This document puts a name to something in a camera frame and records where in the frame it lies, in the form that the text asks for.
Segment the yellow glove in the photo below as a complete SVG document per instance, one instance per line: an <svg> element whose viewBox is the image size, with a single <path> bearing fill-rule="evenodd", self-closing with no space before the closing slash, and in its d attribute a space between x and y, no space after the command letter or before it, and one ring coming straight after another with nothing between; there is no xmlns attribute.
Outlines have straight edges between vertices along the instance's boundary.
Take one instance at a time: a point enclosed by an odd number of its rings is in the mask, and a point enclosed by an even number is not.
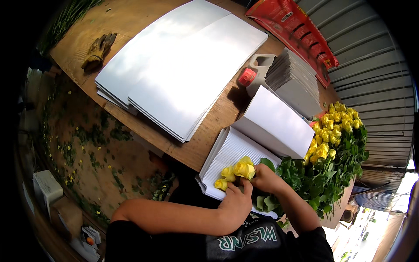
<svg viewBox="0 0 419 262"><path fill-rule="evenodd" d="M83 68L85 72L89 72L101 65L103 63L104 55L111 48L115 38L116 33L104 34L101 38L97 38L87 52L87 56L81 68Z"/></svg>

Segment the hand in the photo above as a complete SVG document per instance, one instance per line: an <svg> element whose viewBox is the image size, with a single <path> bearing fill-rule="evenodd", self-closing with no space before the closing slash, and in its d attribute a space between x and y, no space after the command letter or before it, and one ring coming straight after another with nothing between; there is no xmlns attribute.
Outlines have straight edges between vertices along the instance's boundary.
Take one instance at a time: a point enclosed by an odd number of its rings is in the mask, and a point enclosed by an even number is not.
<svg viewBox="0 0 419 262"><path fill-rule="evenodd" d="M256 176L251 180L254 187L271 194L279 190L283 180L265 164L255 165L255 172Z"/></svg>
<svg viewBox="0 0 419 262"><path fill-rule="evenodd" d="M221 225L228 227L230 233L238 229L252 209L253 186L249 180L241 177L241 184L244 186L243 193L231 182L225 191L227 194L217 211L220 213Z"/></svg>

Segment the white box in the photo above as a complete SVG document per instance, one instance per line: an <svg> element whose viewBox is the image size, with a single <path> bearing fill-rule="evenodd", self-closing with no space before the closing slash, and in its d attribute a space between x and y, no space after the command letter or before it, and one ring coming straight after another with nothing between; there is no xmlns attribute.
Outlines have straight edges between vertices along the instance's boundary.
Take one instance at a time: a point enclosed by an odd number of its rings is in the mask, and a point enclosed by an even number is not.
<svg viewBox="0 0 419 262"><path fill-rule="evenodd" d="M48 216L51 218L49 204L62 197L64 193L62 187L49 170L34 173L33 181L36 200L44 210L48 211Z"/></svg>

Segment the black t-shirt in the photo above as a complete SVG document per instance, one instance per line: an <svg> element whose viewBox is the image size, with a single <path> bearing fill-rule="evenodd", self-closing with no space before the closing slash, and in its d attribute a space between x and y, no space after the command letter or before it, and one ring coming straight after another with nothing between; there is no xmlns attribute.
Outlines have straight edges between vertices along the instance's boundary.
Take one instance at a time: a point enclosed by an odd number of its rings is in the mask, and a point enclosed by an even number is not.
<svg viewBox="0 0 419 262"><path fill-rule="evenodd" d="M188 187L184 196L190 196L190 193L191 188ZM180 199L185 199L182 193L172 196L180 203L183 202ZM213 201L203 197L198 202L202 205L204 200ZM214 207L218 204L212 202L208 205ZM107 262L138 261L147 257L158 260L168 257L171 261L316 262L333 261L333 252L321 227L295 238L292 232L285 234L271 217L248 216L239 229L222 237L191 233L151 236L131 221L114 221L110 224L106 233Z"/></svg>

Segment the dirt floor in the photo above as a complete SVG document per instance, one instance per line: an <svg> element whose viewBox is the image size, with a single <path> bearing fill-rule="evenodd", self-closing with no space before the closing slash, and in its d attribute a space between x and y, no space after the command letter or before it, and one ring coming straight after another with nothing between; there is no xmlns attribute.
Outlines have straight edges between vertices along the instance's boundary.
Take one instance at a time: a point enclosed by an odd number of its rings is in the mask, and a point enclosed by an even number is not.
<svg viewBox="0 0 419 262"><path fill-rule="evenodd" d="M27 97L35 104L39 139L52 171L96 218L109 223L125 199L165 197L167 168L161 159L134 141L128 128L64 72L54 81L30 70Z"/></svg>

